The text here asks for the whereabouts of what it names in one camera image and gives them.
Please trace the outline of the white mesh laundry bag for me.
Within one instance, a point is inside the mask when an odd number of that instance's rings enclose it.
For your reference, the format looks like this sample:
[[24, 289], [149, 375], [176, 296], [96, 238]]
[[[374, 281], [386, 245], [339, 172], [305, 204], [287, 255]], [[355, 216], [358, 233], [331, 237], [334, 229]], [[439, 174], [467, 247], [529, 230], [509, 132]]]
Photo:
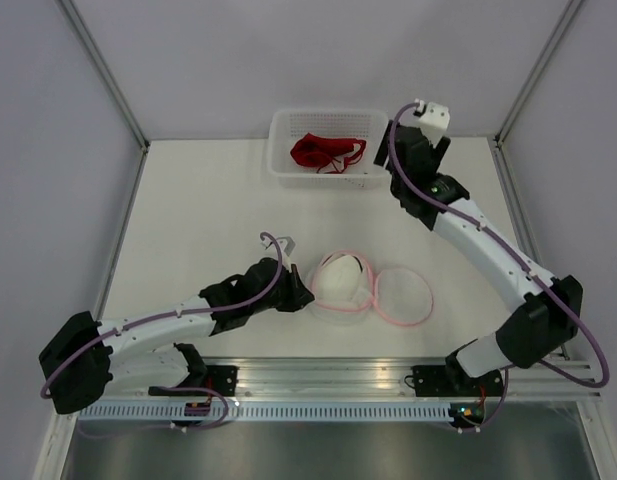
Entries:
[[[314, 279], [322, 264], [330, 257], [343, 254], [357, 256], [365, 266], [367, 287], [352, 301], [327, 302], [316, 297]], [[414, 327], [425, 322], [434, 311], [434, 295], [427, 280], [403, 266], [374, 272], [369, 261], [350, 250], [337, 250], [325, 255], [308, 274], [308, 287], [315, 301], [309, 310], [317, 318], [342, 326], [361, 323], [369, 313], [398, 327]]]

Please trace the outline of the white padded bra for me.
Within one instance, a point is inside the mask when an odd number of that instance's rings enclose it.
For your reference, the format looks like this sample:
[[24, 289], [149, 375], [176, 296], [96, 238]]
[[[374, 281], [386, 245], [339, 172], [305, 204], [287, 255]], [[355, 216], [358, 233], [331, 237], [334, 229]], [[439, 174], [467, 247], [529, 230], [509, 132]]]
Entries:
[[316, 297], [327, 302], [352, 301], [366, 287], [365, 266], [350, 254], [328, 258], [314, 279]]

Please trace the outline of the red bra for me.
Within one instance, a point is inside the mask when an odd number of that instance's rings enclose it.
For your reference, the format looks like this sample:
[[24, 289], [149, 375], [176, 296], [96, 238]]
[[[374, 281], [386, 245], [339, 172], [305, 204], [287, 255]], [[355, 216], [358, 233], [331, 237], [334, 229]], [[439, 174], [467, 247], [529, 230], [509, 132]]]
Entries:
[[343, 174], [359, 163], [367, 141], [351, 137], [326, 138], [307, 133], [290, 150], [294, 162], [317, 174]]

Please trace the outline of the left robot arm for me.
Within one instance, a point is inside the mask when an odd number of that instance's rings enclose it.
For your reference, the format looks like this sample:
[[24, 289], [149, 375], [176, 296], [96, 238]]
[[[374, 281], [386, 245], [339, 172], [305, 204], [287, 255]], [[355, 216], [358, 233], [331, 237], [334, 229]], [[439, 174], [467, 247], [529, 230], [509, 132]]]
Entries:
[[79, 312], [38, 356], [45, 378], [40, 396], [50, 400], [58, 414], [75, 413], [98, 401], [108, 386], [125, 376], [124, 363], [165, 346], [174, 347], [186, 361], [174, 368], [172, 385], [183, 395], [197, 395], [205, 387], [206, 372], [194, 364], [184, 339], [241, 328], [267, 310], [295, 313], [314, 300], [296, 265], [265, 257], [245, 273], [158, 313], [104, 321], [89, 311]]

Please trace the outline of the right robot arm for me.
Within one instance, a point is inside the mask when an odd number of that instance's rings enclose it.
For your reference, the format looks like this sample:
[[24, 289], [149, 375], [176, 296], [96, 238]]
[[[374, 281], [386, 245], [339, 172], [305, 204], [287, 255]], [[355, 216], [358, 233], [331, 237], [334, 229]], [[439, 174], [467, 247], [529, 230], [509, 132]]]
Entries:
[[408, 215], [461, 253], [509, 311], [494, 332], [450, 353], [444, 381], [466, 395], [481, 377], [506, 367], [528, 369], [582, 332], [583, 287], [558, 278], [504, 238], [469, 191], [439, 166], [450, 140], [432, 142], [418, 127], [389, 122], [374, 163], [391, 175], [390, 192]]

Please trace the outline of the white perforated plastic basket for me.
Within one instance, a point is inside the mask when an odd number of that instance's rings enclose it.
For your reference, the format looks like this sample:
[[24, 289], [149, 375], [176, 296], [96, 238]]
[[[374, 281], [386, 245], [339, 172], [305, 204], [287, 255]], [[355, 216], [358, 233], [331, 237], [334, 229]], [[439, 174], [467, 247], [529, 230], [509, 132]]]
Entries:
[[375, 163], [388, 127], [373, 109], [292, 108], [272, 118], [268, 172], [287, 188], [373, 189], [389, 173]]

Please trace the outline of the right aluminium frame post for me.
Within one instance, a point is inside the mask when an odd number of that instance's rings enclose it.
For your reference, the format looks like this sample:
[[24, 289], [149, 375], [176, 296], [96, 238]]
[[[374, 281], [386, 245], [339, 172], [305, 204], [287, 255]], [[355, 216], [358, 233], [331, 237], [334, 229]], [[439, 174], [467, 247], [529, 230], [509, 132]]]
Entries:
[[494, 144], [498, 149], [503, 147], [504, 142], [510, 136], [534, 90], [539, 85], [551, 61], [556, 56], [564, 39], [586, 4], [587, 1], [585, 0], [568, 0], [565, 3], [528, 75], [524, 79], [519, 92], [515, 96], [511, 107], [508, 109], [501, 126], [493, 136]]

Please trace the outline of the aluminium frame post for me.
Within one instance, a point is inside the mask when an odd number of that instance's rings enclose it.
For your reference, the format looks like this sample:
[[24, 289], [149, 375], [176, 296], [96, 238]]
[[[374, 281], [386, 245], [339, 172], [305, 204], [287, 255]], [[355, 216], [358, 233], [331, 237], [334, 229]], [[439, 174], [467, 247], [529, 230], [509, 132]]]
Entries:
[[587, 1], [585, 0], [568, 0], [565, 3], [528, 75], [524, 79], [519, 92], [515, 96], [511, 107], [508, 109], [501, 126], [493, 136], [494, 144], [498, 149], [503, 147], [504, 142], [510, 136], [534, 90], [539, 85], [551, 61], [556, 56], [564, 39], [586, 4]]
[[120, 88], [112, 70], [105, 60], [76, 3], [72, 0], [57, 0], [56, 5], [65, 16], [90, 64], [93, 66], [97, 76], [103, 83], [107, 94], [121, 115], [124, 124], [131, 132], [140, 150], [143, 153], [146, 153], [149, 149], [150, 141], [147, 139], [136, 116], [132, 112], [126, 96], [122, 92], [122, 89]]

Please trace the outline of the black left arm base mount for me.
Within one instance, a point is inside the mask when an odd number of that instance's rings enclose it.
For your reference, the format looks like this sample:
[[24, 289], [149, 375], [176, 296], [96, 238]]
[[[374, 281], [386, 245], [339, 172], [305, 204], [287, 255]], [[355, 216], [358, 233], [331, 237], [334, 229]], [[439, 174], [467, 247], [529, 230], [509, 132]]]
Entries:
[[152, 397], [208, 397], [235, 395], [238, 383], [238, 367], [235, 365], [209, 365], [206, 374], [189, 373], [174, 387], [150, 386]]

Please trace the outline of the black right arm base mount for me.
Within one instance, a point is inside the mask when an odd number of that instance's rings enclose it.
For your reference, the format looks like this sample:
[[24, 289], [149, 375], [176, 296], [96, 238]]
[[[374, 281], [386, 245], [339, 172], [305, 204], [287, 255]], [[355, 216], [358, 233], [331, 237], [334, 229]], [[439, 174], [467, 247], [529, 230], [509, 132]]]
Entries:
[[499, 371], [491, 371], [478, 378], [452, 379], [442, 365], [415, 365], [411, 367], [411, 377], [417, 397], [499, 397], [504, 391], [504, 381]]

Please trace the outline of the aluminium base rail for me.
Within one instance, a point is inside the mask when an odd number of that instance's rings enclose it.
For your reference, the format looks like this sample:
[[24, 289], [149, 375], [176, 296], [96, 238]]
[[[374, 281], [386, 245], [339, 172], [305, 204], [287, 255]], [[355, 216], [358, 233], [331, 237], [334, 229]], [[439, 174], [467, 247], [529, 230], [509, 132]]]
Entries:
[[[224, 369], [220, 384], [239, 400], [254, 401], [490, 401], [502, 393], [503, 379], [459, 391], [439, 387], [439, 374], [422, 374], [439, 358], [230, 358], [207, 357], [210, 370]], [[143, 399], [151, 386], [173, 386], [187, 375], [177, 354], [148, 354], [115, 369], [103, 398]]]

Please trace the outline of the left aluminium frame post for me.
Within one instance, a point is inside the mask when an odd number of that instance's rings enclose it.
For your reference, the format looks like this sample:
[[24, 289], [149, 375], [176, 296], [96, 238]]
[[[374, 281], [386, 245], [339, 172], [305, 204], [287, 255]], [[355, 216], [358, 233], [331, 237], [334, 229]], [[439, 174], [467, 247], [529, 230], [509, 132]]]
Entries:
[[122, 89], [120, 88], [112, 70], [105, 60], [76, 3], [72, 0], [57, 0], [56, 5], [65, 16], [90, 64], [93, 66], [97, 76], [103, 83], [107, 94], [121, 115], [124, 124], [131, 132], [140, 150], [143, 153], [146, 153], [149, 149], [150, 141], [147, 139], [136, 116], [132, 112], [126, 96], [122, 92]]

